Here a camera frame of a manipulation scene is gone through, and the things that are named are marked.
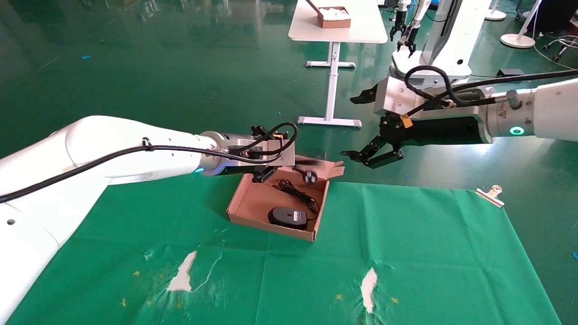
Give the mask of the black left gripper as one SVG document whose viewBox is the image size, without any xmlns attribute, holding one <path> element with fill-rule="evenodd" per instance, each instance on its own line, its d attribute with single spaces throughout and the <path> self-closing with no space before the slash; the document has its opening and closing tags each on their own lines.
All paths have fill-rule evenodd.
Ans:
<svg viewBox="0 0 578 325">
<path fill-rule="evenodd" d="M 252 137 L 254 139 L 270 139 L 272 133 L 261 125 L 254 125 L 251 127 Z M 252 183 L 264 183 L 275 174 L 280 166 L 270 165 L 244 165 L 244 166 L 230 166 L 223 168 L 218 176 L 233 175 L 233 174 L 252 174 Z"/>
</svg>

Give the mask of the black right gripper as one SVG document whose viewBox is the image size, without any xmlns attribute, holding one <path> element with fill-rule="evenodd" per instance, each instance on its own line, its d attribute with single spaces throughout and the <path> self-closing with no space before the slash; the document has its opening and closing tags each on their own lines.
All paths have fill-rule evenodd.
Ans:
<svg viewBox="0 0 578 325">
<path fill-rule="evenodd" d="M 349 159 L 363 159 L 361 163 L 376 169 L 403 160 L 400 146 L 426 145 L 466 145 L 482 144 L 479 122 L 472 116 L 449 119 L 413 120 L 409 128 L 403 127 L 401 120 L 392 117 L 381 118 L 381 136 L 375 136 L 360 151 L 346 150 L 341 155 Z M 390 152 L 373 157 L 386 144 L 393 146 Z"/>
</svg>

